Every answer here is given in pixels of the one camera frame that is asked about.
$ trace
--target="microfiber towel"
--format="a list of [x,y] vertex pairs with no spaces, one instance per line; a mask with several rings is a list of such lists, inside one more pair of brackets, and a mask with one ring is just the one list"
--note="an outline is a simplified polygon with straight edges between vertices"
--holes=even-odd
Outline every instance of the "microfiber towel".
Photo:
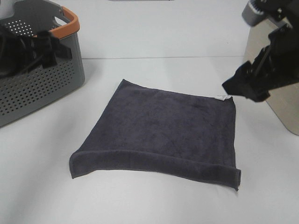
[[95,170],[153,171],[238,190],[235,104],[123,80],[70,158],[72,178]]

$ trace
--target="basket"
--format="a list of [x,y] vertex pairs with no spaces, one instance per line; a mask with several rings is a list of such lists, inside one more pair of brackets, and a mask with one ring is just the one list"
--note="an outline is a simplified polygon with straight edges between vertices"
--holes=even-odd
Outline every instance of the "basket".
[[[55,17],[66,24],[59,25]],[[69,47],[72,59],[57,58],[57,65],[0,79],[0,126],[21,118],[84,83],[84,71],[77,32],[78,17],[65,7],[48,0],[23,0],[14,3],[14,15],[0,24],[15,34],[35,36],[49,30],[60,43]]]

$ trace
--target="white tag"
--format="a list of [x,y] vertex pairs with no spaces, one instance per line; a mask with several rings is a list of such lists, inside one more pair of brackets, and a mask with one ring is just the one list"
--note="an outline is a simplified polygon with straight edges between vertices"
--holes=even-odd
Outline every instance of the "white tag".
[[215,99],[224,101],[224,100],[229,99],[231,97],[232,96],[229,96],[229,95],[218,95],[218,96],[215,97]]

